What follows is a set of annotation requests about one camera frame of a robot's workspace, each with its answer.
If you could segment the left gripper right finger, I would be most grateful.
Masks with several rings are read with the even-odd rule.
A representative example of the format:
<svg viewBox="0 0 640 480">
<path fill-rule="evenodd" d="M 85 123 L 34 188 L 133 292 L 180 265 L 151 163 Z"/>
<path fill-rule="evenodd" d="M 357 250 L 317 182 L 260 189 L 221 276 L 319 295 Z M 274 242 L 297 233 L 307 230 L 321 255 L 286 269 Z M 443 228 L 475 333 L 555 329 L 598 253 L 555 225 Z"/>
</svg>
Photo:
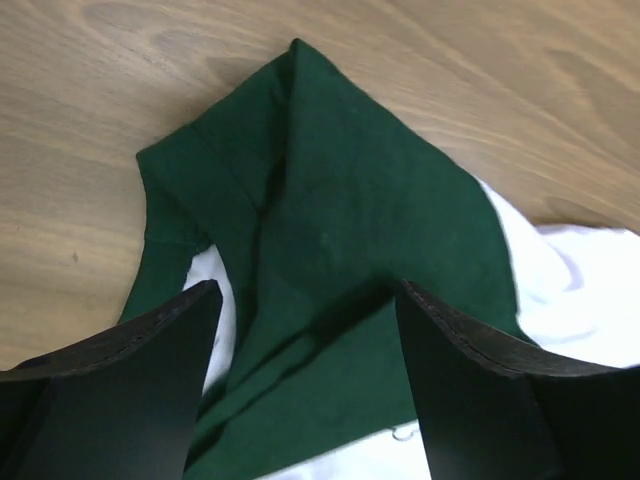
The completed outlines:
<svg viewBox="0 0 640 480">
<path fill-rule="evenodd" d="M 412 282 L 396 318 L 435 479 L 635 479 L 639 371 L 548 352 Z"/>
</svg>

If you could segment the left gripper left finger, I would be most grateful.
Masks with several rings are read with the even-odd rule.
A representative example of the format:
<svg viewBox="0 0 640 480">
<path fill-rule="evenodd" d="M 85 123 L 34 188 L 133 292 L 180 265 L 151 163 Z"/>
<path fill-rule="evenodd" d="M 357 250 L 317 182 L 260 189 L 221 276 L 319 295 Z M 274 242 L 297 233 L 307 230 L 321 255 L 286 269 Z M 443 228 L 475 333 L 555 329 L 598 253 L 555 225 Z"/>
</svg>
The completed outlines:
<svg viewBox="0 0 640 480">
<path fill-rule="evenodd" d="M 202 281 L 2 371 L 2 478 L 181 478 L 221 307 Z"/>
</svg>

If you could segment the white and green t-shirt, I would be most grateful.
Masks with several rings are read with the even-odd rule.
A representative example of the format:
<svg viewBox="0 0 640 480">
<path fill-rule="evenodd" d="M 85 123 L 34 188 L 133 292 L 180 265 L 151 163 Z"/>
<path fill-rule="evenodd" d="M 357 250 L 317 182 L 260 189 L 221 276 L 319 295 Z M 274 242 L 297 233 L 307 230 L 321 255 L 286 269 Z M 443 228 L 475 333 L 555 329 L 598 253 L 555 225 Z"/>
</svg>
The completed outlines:
<svg viewBox="0 0 640 480">
<path fill-rule="evenodd" d="M 531 224 L 301 40 L 138 156 L 131 319 L 223 296 L 187 479 L 435 479 L 396 295 L 639 371 L 639 237 Z"/>
</svg>

